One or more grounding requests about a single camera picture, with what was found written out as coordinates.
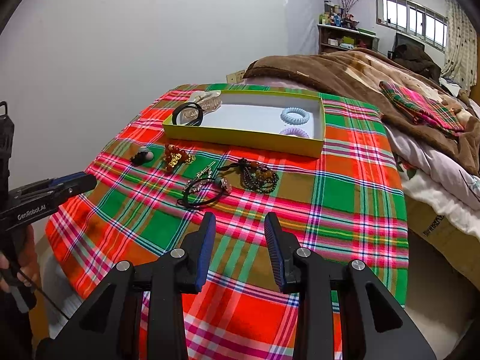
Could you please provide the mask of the person's left hand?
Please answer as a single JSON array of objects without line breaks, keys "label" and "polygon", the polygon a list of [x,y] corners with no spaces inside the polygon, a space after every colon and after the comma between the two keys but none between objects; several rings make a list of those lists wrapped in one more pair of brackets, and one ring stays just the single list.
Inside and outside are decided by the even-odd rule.
[{"label": "person's left hand", "polygon": [[[24,275],[30,278],[32,282],[37,284],[40,275],[40,267],[38,264],[38,255],[35,250],[34,230],[32,225],[28,225],[24,229],[24,234],[26,236],[24,246],[19,252],[17,259],[21,267],[21,271],[24,272]],[[9,262],[1,252],[1,269],[6,270],[8,268]],[[31,286],[31,283],[25,279],[22,274],[17,274],[17,279],[27,287]],[[4,278],[1,278],[1,291],[5,293],[9,293],[11,291],[9,284],[4,280]]]}]

